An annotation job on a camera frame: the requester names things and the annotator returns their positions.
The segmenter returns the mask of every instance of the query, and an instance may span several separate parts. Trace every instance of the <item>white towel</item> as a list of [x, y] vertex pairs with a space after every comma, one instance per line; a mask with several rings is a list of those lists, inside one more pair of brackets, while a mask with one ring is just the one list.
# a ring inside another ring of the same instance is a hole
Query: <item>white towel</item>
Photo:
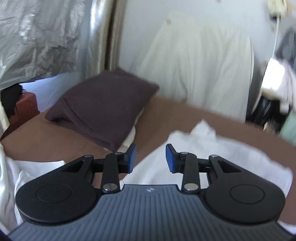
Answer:
[[15, 205], [15, 195], [25, 183], [62, 165], [64, 161], [38, 163], [14, 161], [5, 156], [0, 144], [0, 229], [8, 234], [23, 220]]
[[[191, 134], [175, 131], [170, 134], [168, 140], [142, 160], [122, 181], [124, 184], [177, 184], [181, 188], [183, 174], [170, 173], [165, 158], [165, 146], [171, 143], [177, 152], [190, 152], [198, 158], [207, 159], [216, 154], [246, 170], [267, 179], [280, 187], [288, 195], [293, 173], [289, 168], [270, 160], [270, 158], [254, 147], [244, 143], [216, 136], [216, 132], [206, 121], [196, 125]], [[207, 188], [205, 175], [200, 177], [201, 188]]]

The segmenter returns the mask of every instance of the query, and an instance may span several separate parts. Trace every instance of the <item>brown mattress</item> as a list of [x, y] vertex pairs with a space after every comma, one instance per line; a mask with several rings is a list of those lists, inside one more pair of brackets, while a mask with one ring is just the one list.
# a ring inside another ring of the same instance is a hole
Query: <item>brown mattress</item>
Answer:
[[[69, 162], [85, 154], [103, 158], [108, 153], [78, 133], [50, 123], [44, 116], [45, 113], [41, 113], [2, 141], [8, 156], [15, 160]], [[134, 142], [138, 148], [137, 161], [166, 141], [172, 131], [190, 132], [202, 119], [205, 119], [217, 134], [261, 149], [272, 160], [290, 167], [296, 174], [296, 150], [281, 138], [264, 133], [252, 124], [243, 125], [160, 97], [154, 97], [150, 101], [136, 125]], [[95, 186], [99, 187], [99, 184], [100, 175], [97, 175]], [[296, 184], [293, 182], [280, 218], [282, 221], [296, 224], [295, 203]]]

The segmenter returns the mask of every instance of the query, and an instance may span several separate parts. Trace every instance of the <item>dark brown cushion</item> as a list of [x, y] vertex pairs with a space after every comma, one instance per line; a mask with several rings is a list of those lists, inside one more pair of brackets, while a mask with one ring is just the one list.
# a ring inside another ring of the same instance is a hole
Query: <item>dark brown cushion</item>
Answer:
[[116, 151], [158, 89], [121, 69], [105, 71], [68, 90], [45, 118]]

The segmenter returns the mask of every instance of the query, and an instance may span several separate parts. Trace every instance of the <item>cable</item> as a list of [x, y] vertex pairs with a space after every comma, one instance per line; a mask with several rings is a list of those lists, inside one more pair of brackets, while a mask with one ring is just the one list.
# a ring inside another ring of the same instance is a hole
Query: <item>cable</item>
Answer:
[[279, 22], [280, 22], [280, 16], [277, 16], [277, 18], [276, 18], [276, 39], [274, 41], [274, 50], [272, 52], [272, 58], [275, 57], [275, 52], [276, 52], [276, 42], [277, 42], [277, 37], [279, 35]]

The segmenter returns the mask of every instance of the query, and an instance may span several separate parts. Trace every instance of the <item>silver reflective curtain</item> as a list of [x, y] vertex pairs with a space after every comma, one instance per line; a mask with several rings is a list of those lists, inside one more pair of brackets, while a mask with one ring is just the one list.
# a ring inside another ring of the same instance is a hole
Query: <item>silver reflective curtain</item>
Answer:
[[125, 8], [126, 0], [93, 0], [86, 58], [87, 78], [117, 67]]
[[0, 0], [0, 90], [76, 70], [84, 0]]

